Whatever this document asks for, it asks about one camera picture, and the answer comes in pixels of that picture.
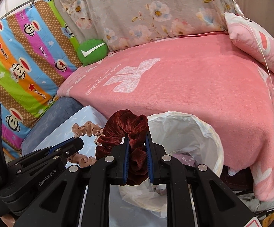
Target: pink pillow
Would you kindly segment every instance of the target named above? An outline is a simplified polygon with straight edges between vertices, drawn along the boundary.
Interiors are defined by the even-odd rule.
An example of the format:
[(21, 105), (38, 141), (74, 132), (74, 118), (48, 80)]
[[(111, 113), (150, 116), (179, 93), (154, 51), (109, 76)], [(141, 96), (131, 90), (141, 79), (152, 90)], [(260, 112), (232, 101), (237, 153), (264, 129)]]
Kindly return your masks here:
[(233, 13), (224, 13), (224, 15), (232, 43), (266, 66), (261, 50), (255, 39), (256, 37), (265, 56), (268, 69), (274, 73), (274, 38), (260, 25), (250, 19), (247, 19), (248, 25), (241, 16)]

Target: gray blue fabric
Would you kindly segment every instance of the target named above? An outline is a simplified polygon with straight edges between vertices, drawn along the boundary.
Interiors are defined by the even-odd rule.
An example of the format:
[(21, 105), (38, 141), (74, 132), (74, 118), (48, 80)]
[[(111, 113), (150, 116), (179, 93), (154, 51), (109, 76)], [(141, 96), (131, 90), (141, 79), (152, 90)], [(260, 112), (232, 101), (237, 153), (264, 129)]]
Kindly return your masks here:
[(38, 120), (21, 144), (22, 155), (31, 153), (58, 126), (83, 108), (71, 97), (58, 99)]

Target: striped blanket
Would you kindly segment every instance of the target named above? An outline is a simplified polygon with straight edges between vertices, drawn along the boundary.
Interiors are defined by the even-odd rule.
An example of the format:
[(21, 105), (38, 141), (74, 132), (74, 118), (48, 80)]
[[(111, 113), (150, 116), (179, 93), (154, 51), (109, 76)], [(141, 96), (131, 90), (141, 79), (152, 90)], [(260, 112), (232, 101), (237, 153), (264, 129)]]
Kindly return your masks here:
[(5, 153), (21, 143), (81, 63), (79, 43), (54, 6), (41, 0), (0, 21), (0, 101)]

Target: silver screw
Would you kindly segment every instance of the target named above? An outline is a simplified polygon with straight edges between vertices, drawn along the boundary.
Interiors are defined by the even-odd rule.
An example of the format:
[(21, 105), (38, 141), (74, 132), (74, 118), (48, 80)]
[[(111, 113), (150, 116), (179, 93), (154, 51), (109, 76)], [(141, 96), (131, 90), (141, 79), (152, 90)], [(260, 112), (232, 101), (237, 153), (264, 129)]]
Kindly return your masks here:
[(69, 168), (68, 168), (68, 170), (70, 171), (70, 172), (72, 172), (72, 173), (74, 173), (74, 172), (77, 172), (78, 171), (78, 166), (70, 166)]
[(105, 158), (105, 160), (106, 160), (106, 162), (112, 162), (112, 161), (114, 161), (114, 157), (113, 156), (106, 156), (106, 158)]
[(163, 159), (164, 161), (170, 161), (170, 160), (172, 159), (172, 157), (169, 156), (168, 154), (166, 154), (166, 155), (162, 156), (162, 159)]
[(198, 169), (202, 172), (206, 172), (208, 167), (206, 165), (198, 165)]

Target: purple stripe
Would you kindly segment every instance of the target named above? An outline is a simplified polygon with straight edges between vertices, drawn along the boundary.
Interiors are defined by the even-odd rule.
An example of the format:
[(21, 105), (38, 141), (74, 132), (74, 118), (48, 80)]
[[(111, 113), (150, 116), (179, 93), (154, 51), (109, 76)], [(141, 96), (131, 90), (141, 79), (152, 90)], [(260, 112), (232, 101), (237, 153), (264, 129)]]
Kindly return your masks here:
[(36, 54), (39, 54), (40, 56), (44, 57), (47, 60), (47, 62), (49, 62), (49, 64), (52, 67), (54, 67), (56, 72), (58, 72), (60, 75), (62, 75), (65, 79), (68, 78), (72, 74), (72, 71), (69, 69), (69, 67), (67, 67), (67, 70), (62, 72), (55, 67), (54, 58), (52, 57), (52, 55), (51, 55), (50, 51), (48, 50), (48, 48), (46, 47), (46, 45), (42, 42), (42, 40), (39, 37), (39, 35), (37, 34), (37, 32), (34, 31), (33, 36), (30, 36), (24, 32), (25, 25), (31, 24), (28, 16), (26, 15), (25, 10), (22, 10), (21, 12), (16, 13), (15, 17), (19, 23), (19, 26), (20, 26), (22, 32), (26, 35), (26, 38), (30, 42), (30, 45), (32, 46), (34, 52)]
[(1, 130), (4, 138), (6, 138), (18, 150), (21, 149), (21, 143), (23, 142), (23, 138), (20, 138), (17, 135), (15, 135), (4, 124), (2, 124)]

